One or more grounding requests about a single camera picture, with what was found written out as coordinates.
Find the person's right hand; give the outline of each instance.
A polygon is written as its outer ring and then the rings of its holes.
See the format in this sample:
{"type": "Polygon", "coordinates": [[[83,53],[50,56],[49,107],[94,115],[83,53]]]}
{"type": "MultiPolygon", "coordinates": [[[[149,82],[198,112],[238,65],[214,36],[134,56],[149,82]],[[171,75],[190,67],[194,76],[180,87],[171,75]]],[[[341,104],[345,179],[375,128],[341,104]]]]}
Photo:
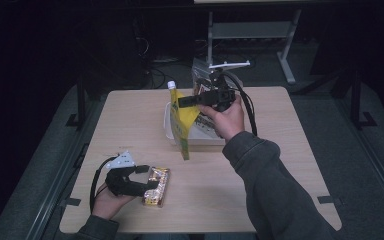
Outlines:
{"type": "Polygon", "coordinates": [[[203,114],[214,121],[216,132],[226,140],[226,143],[236,134],[245,131],[240,96],[236,95],[235,101],[224,112],[217,112],[210,106],[199,105],[198,107],[203,114]]]}

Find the cable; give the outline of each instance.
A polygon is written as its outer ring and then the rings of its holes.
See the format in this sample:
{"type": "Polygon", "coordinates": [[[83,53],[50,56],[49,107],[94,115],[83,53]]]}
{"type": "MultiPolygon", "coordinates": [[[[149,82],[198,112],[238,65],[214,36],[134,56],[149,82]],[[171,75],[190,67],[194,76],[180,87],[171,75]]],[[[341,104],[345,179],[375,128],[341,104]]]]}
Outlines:
{"type": "Polygon", "coordinates": [[[248,118],[249,118],[249,122],[251,124],[251,130],[252,130],[252,133],[255,135],[255,136],[258,136],[258,133],[257,133],[257,126],[255,124],[255,112],[254,112],[254,103],[252,102],[251,98],[248,96],[248,94],[246,94],[244,92],[244,90],[242,89],[241,85],[239,84],[239,78],[231,73],[231,72],[228,72],[228,71],[224,71],[224,72],[220,72],[220,75],[221,76],[226,76],[228,77],[230,80],[232,80],[232,82],[235,84],[235,86],[237,87],[237,89],[239,90],[239,94],[241,95],[242,97],[242,100],[244,101],[244,104],[245,104],[245,108],[246,108],[246,111],[248,113],[248,118]]]}
{"type": "Polygon", "coordinates": [[[97,193],[96,193],[96,196],[98,196],[102,191],[104,191],[105,190],[105,188],[107,188],[108,186],[105,186],[105,187],[103,187],[101,190],[99,190],[97,193]]]}
{"type": "Polygon", "coordinates": [[[142,40],[146,44],[146,47],[145,47],[145,50],[143,50],[143,53],[139,53],[139,56],[143,58],[149,50],[149,42],[148,40],[146,40],[146,38],[143,38],[143,37],[136,37],[136,40],[142,40]]]}
{"type": "Polygon", "coordinates": [[[95,191],[96,191],[96,184],[98,183],[99,175],[101,174],[102,168],[109,162],[114,160],[116,157],[110,157],[107,160],[105,160],[101,166],[96,170],[95,176],[93,177],[92,186],[90,187],[90,195],[89,195],[89,207],[90,212],[92,213],[93,205],[95,205],[95,191]]]}
{"type": "Polygon", "coordinates": [[[173,80],[173,82],[176,84],[176,86],[179,86],[179,82],[177,82],[177,80],[174,78],[174,77],[172,77],[172,76],[170,76],[170,75],[168,75],[168,74],[164,74],[166,77],[168,77],[168,78],[171,78],[171,80],[173,80]]]}
{"type": "Polygon", "coordinates": [[[158,85],[157,87],[155,87],[155,85],[154,85],[154,77],[152,77],[151,89],[158,89],[158,88],[160,88],[161,86],[163,86],[164,83],[166,82],[166,75],[165,75],[161,70],[158,70],[158,69],[156,69],[156,68],[152,68],[152,69],[151,69],[151,73],[152,73],[152,75],[156,75],[156,76],[161,76],[161,77],[163,77],[163,81],[162,81],[162,83],[161,83],[160,85],[158,85]],[[154,74],[154,73],[152,72],[152,70],[159,72],[160,75],[156,75],[156,74],[154,74]]]}

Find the black cable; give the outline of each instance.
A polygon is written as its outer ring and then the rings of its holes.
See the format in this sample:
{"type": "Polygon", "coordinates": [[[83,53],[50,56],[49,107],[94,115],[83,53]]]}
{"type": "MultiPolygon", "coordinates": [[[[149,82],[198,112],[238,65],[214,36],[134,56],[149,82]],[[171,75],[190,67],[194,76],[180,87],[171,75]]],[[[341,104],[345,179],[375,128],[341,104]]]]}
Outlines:
{"type": "Polygon", "coordinates": [[[109,162],[114,160],[116,157],[110,157],[107,160],[105,160],[101,166],[96,170],[95,176],[93,176],[92,186],[90,187],[90,195],[89,195],[89,207],[90,212],[92,213],[93,205],[95,205],[95,191],[96,191],[96,184],[98,183],[99,175],[101,174],[102,168],[109,162]]]}
{"type": "Polygon", "coordinates": [[[108,186],[105,186],[105,187],[103,187],[101,190],[99,190],[97,193],[96,193],[96,195],[95,195],[95,197],[97,197],[102,191],[104,191],[105,190],[105,188],[107,188],[108,186]]]}
{"type": "Polygon", "coordinates": [[[151,68],[151,74],[152,74],[152,76],[156,75],[156,76],[161,76],[161,77],[163,77],[163,81],[162,81],[162,82],[160,83],[160,85],[158,85],[157,87],[155,87],[154,77],[152,77],[152,84],[151,84],[151,88],[152,88],[152,89],[158,89],[158,88],[160,88],[162,85],[164,85],[164,83],[166,82],[166,75],[164,74],[163,71],[158,70],[158,69],[156,69],[156,68],[151,68]],[[160,75],[156,75],[155,73],[152,72],[152,70],[159,72],[160,75]]]}
{"type": "Polygon", "coordinates": [[[168,74],[165,74],[163,71],[161,71],[159,69],[156,69],[156,68],[152,68],[152,70],[155,70],[155,71],[159,72],[161,74],[159,76],[163,76],[163,78],[164,78],[163,82],[160,85],[158,85],[157,87],[153,88],[153,89],[159,89],[160,87],[162,87],[164,85],[164,83],[166,82],[167,78],[170,78],[171,80],[173,80],[176,83],[176,86],[179,86],[179,83],[177,82],[177,80],[174,77],[172,77],[172,76],[170,76],[168,74]]]}
{"type": "Polygon", "coordinates": [[[241,95],[242,97],[242,100],[244,101],[244,104],[245,104],[245,108],[246,108],[246,111],[248,113],[248,118],[249,118],[249,122],[251,124],[251,130],[252,130],[252,133],[255,135],[255,136],[258,136],[257,134],[257,126],[255,124],[255,112],[254,112],[254,104],[252,103],[251,98],[248,96],[248,94],[246,94],[244,92],[244,90],[242,89],[241,85],[239,84],[239,82],[237,81],[237,77],[236,75],[230,73],[230,72],[220,72],[220,75],[221,76],[226,76],[228,77],[230,80],[232,80],[232,82],[235,84],[235,86],[237,87],[237,89],[239,90],[239,94],[241,95]]]}

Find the person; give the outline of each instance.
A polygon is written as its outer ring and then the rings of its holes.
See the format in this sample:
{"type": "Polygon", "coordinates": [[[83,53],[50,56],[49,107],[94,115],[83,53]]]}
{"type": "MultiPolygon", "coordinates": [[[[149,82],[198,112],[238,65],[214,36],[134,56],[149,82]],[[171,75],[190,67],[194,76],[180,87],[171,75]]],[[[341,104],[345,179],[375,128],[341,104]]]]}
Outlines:
{"type": "MultiPolygon", "coordinates": [[[[248,216],[259,239],[339,239],[281,162],[279,146],[245,131],[240,96],[224,112],[210,106],[199,109],[213,119],[217,133],[226,141],[222,152],[244,181],[248,216]]],[[[118,223],[111,218],[132,199],[103,189],[76,239],[114,239],[118,223]]]]}

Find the wooden table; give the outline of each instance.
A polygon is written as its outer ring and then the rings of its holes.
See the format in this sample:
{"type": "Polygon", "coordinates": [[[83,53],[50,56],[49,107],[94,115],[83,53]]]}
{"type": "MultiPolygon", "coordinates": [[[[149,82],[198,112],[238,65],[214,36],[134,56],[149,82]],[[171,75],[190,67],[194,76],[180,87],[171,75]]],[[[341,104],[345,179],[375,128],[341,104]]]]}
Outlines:
{"type": "MultiPolygon", "coordinates": [[[[287,91],[282,87],[245,88],[255,106],[260,137],[279,144],[281,159],[291,174],[310,193],[317,209],[335,228],[341,228],[335,206],[320,204],[329,196],[325,182],[301,127],[287,91]]],[[[182,90],[190,95],[191,90],[182,90]]],[[[114,91],[107,98],[60,229],[77,232],[89,212],[89,191],[101,163],[129,150],[136,164],[171,169],[163,208],[143,206],[137,198],[114,218],[120,232],[254,232],[245,207],[242,179],[221,153],[223,146],[191,146],[191,159],[184,161],[169,143],[163,129],[168,90],[114,91]]],[[[249,122],[246,129],[250,131],[249,122]]],[[[98,186],[107,170],[101,172],[98,186]]]]}

